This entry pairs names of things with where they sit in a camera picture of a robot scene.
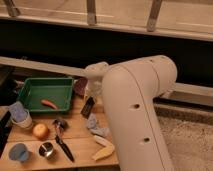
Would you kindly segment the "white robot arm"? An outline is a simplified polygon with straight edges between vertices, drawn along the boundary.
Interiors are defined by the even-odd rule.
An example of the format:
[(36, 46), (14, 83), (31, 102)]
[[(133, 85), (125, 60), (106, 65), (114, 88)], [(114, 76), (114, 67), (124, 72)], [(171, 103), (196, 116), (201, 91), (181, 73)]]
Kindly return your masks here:
[(175, 63), (164, 55), (84, 69), (89, 88), (101, 83), (104, 111), (121, 171), (174, 171), (153, 99), (171, 89)]

